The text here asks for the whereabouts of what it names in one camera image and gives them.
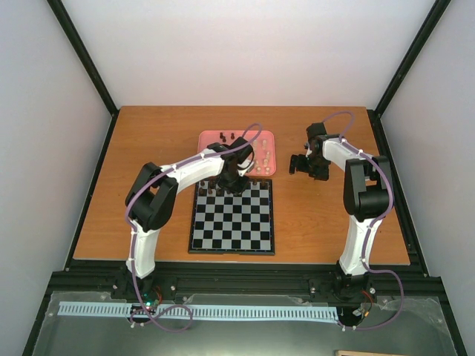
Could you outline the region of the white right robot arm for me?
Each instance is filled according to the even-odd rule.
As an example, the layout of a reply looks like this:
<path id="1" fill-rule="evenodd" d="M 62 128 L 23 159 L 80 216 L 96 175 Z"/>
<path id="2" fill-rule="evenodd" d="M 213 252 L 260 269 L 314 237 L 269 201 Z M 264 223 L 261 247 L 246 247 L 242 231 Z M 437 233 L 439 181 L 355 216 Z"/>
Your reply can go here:
<path id="1" fill-rule="evenodd" d="M 305 154 L 291 156 L 289 172 L 327 181 L 331 164 L 344 172 L 343 203 L 349 215 L 339 268 L 345 277 L 360 276 L 369 271 L 376 233 L 393 208 L 389 160 L 357 149 L 342 136 L 318 135 L 309 139 Z"/>

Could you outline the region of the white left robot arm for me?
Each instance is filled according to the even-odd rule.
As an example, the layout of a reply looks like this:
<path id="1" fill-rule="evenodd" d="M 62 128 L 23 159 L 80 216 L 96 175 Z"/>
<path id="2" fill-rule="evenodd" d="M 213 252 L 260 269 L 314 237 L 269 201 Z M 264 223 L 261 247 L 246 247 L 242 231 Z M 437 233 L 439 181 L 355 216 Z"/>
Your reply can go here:
<path id="1" fill-rule="evenodd" d="M 170 220 L 177 195 L 185 188 L 214 177 L 230 194 L 241 194 L 249 178 L 253 147 L 240 138 L 227 146 L 213 143 L 200 153 L 171 165 L 145 164 L 125 199 L 125 221 L 131 227 L 126 266 L 132 277 L 128 289 L 138 298 L 154 290 L 154 252 L 161 228 Z"/>

